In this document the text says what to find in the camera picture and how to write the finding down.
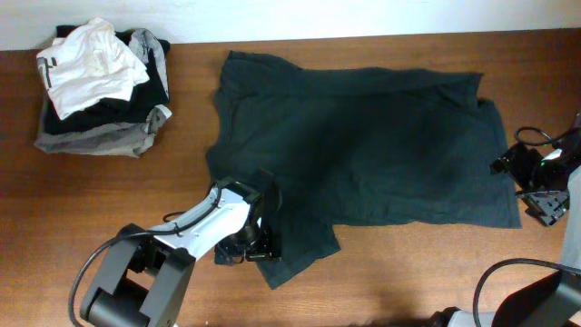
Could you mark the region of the dark green Nike t-shirt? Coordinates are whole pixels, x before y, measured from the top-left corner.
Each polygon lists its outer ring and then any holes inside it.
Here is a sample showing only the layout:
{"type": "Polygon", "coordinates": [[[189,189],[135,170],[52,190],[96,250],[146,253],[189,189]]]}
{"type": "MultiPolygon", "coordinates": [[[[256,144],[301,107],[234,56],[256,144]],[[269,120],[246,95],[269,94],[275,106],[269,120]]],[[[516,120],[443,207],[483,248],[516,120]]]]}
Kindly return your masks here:
{"type": "Polygon", "coordinates": [[[312,70],[232,51],[214,96],[220,131],[205,158],[213,179],[273,175],[278,288],[337,253],[337,225],[470,224],[517,229],[515,185],[489,166],[507,149],[482,76],[426,69],[312,70]]]}

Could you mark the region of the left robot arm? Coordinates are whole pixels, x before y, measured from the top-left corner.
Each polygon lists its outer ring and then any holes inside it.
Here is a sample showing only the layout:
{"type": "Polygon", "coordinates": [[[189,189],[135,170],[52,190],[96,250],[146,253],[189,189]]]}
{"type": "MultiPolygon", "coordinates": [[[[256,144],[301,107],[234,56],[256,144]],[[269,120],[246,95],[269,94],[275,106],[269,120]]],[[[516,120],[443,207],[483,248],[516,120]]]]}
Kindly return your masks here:
{"type": "Polygon", "coordinates": [[[196,262],[213,251],[219,262],[278,261],[271,223],[281,207],[274,176],[258,170],[247,182],[215,181],[203,201],[149,230],[128,224],[101,245],[103,261],[78,310],[76,326],[174,326],[196,262]]]}

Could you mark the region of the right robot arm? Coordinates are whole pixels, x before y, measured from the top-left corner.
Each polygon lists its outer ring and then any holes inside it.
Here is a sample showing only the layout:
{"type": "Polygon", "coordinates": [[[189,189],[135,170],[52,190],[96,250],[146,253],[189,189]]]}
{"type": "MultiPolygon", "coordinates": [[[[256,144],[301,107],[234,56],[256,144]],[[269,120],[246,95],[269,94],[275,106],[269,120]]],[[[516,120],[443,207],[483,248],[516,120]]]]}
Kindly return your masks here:
{"type": "Polygon", "coordinates": [[[448,307],[435,312],[427,326],[573,326],[571,317],[580,311],[580,142],[557,141],[555,151],[542,156],[519,142],[497,158],[493,174],[506,173],[520,187],[517,198],[527,214],[545,227],[568,218],[559,263],[516,258],[488,268],[478,281],[472,311],[448,307]],[[534,265],[552,269],[548,276],[510,294],[495,312],[478,312],[479,298],[487,279],[509,265],[534,265]]]}

